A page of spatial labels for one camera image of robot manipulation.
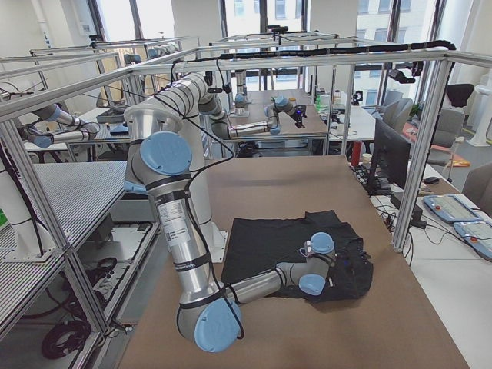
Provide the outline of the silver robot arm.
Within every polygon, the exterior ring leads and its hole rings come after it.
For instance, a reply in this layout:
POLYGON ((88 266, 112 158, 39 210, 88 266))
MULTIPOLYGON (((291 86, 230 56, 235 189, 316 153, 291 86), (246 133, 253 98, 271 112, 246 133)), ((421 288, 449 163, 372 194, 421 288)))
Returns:
POLYGON ((318 232, 305 244, 301 263, 282 262, 233 284, 214 272, 208 243, 211 216, 199 118, 223 118, 205 77, 190 73, 125 110, 130 134, 125 188, 146 194, 154 205, 181 283, 177 327, 200 349, 220 352, 244 335, 240 307, 296 286, 318 296, 335 263, 332 238, 318 232))
POLYGON ((224 109, 208 116, 215 137, 224 140, 254 135, 277 136, 285 130, 282 119, 296 129, 305 129, 308 105, 302 104, 292 94, 266 91, 263 101, 248 104, 244 95, 236 99, 233 112, 224 109))

